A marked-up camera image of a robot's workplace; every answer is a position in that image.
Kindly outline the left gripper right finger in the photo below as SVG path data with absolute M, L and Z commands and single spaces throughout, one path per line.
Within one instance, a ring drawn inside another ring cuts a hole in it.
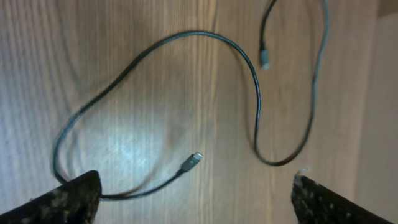
M 294 176 L 291 202 L 300 224 L 391 224 L 301 174 Z

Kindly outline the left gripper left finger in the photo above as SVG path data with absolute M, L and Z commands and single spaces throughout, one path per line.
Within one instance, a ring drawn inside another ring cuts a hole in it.
M 102 193 L 91 170 L 1 215 L 1 223 L 93 223 Z

